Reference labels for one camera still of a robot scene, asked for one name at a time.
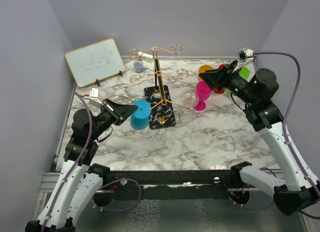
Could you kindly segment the orange wine glass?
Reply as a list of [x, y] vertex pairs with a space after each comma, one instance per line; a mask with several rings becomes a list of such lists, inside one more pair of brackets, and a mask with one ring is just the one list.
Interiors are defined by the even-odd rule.
[[214, 69], [214, 68], [213, 68], [212, 66], [206, 65], [206, 64], [200, 66], [199, 69], [198, 69], [198, 76], [197, 76], [198, 81], [199, 81], [199, 82], [202, 81], [202, 78], [200, 77], [200, 74], [205, 73], [206, 71], [213, 70], [213, 69]]

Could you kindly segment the red wine glass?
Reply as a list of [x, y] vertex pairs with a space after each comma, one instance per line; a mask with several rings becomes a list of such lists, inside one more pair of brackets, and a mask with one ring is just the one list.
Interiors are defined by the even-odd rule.
[[[216, 80], [219, 82], [221, 80], [221, 76], [223, 75], [223, 72], [221, 71], [223, 68], [224, 68], [225, 64], [221, 64], [218, 66], [218, 68], [215, 70], [215, 73], [216, 73]], [[218, 95], [221, 95], [225, 92], [225, 88], [223, 89], [220, 89], [219, 90], [219, 84], [216, 85], [216, 87], [214, 88], [213, 92], [218, 94]]]

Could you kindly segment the magenta wine glass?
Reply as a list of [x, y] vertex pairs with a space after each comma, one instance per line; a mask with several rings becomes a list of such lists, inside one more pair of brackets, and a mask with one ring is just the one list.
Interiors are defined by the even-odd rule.
[[203, 111], [206, 108], [206, 100], [211, 96], [212, 90], [204, 81], [199, 81], [195, 87], [195, 94], [198, 96], [196, 111]]

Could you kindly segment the blue wine glass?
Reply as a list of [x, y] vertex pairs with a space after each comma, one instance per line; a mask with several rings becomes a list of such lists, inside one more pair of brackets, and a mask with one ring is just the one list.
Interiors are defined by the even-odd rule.
[[137, 110], [130, 116], [130, 126], [138, 131], [143, 130], [149, 124], [151, 105], [146, 100], [136, 100], [133, 105], [137, 106]]

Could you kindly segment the green wine glass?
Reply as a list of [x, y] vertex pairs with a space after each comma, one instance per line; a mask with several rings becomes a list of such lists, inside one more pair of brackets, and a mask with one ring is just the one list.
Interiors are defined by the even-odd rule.
[[238, 76], [242, 77], [243, 79], [247, 80], [250, 77], [251, 72], [246, 66], [243, 66], [240, 69], [234, 71], [233, 74], [234, 75], [231, 77], [232, 79], [236, 75], [238, 75]]

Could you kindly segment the clear wine glass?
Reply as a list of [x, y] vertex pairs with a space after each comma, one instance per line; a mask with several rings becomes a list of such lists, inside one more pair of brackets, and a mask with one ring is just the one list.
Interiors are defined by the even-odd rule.
[[195, 107], [198, 103], [199, 97], [195, 92], [189, 92], [182, 96], [183, 107], [180, 107], [178, 110], [178, 118], [181, 123], [190, 123], [195, 118]]

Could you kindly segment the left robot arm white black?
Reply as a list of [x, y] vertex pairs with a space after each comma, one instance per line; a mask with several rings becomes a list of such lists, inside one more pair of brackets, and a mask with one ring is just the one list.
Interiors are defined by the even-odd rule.
[[53, 192], [37, 219], [27, 223], [27, 232], [74, 232], [85, 207], [98, 189], [111, 182], [110, 169], [92, 164], [99, 136], [111, 125], [120, 126], [137, 105], [118, 104], [110, 99], [98, 103], [94, 116], [87, 106], [73, 115], [73, 133], [65, 148], [64, 161]]

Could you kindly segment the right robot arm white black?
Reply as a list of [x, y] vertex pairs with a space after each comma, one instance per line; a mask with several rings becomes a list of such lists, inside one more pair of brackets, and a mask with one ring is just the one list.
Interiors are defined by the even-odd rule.
[[272, 97], [279, 88], [275, 73], [258, 69], [247, 81], [236, 68], [237, 60], [220, 69], [207, 70], [200, 78], [210, 89], [228, 89], [245, 103], [244, 113], [253, 129], [262, 137], [277, 164], [283, 179], [265, 173], [250, 162], [241, 162], [230, 169], [230, 183], [240, 188], [250, 184], [273, 198], [277, 208], [286, 216], [314, 205], [320, 200], [318, 177], [307, 167]]

